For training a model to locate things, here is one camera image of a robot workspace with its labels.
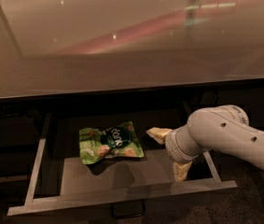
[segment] white robotic arm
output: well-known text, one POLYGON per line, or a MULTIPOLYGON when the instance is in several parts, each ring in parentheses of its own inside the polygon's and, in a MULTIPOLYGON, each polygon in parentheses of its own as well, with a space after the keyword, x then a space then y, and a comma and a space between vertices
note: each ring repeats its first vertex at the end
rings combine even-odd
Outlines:
POLYGON ((235 105, 199 109, 190 115, 187 125, 166 134, 166 149, 178 163, 189 163, 214 149, 264 171, 264 132, 248 125, 247 115, 235 105))

